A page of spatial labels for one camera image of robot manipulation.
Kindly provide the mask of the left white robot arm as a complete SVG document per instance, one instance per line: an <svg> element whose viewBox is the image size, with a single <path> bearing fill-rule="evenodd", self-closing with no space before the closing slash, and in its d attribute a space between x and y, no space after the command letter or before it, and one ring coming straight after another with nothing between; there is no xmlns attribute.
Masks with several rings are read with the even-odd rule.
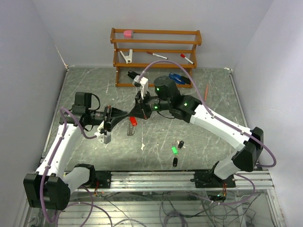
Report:
<svg viewBox="0 0 303 227"><path fill-rule="evenodd" d="M76 189L96 184L92 164L77 164L64 175L74 144L81 136L109 143L113 127L127 118L128 112L109 105L103 111L92 109L92 97L93 93L77 92L71 109L60 109L58 132L49 152L35 173L26 174L23 180L30 207L64 210Z"/></svg>

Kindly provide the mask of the metal disc with keyrings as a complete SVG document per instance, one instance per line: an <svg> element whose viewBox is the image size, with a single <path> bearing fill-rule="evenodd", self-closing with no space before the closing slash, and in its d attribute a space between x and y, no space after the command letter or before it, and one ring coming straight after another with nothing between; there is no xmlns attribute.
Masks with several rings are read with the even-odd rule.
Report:
<svg viewBox="0 0 303 227"><path fill-rule="evenodd" d="M135 133L135 127L132 126L130 123L130 120L128 121L128 127L127 127L127 136L133 136Z"/></svg>

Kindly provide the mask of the red key tag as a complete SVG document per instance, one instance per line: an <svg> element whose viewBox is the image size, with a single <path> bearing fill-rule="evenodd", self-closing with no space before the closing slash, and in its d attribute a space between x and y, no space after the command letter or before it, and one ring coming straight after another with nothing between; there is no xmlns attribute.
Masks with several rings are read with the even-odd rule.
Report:
<svg viewBox="0 0 303 227"><path fill-rule="evenodd" d="M133 127L137 126L137 120L135 117L129 117L129 120Z"/></svg>

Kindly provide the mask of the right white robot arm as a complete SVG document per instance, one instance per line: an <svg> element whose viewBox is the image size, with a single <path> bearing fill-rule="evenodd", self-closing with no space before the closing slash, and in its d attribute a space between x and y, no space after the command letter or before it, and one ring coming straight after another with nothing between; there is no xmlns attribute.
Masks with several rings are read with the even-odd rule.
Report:
<svg viewBox="0 0 303 227"><path fill-rule="evenodd" d="M225 179L238 171L254 170L263 150L260 143L264 132L261 128L250 129L208 111L197 98L182 95L176 83L167 76L155 79L155 96L148 92L147 78L136 75L133 84L141 90L135 96L130 117L147 120L152 112L169 111L174 118L205 128L235 148L233 154L213 166L208 178L212 186L221 186Z"/></svg>

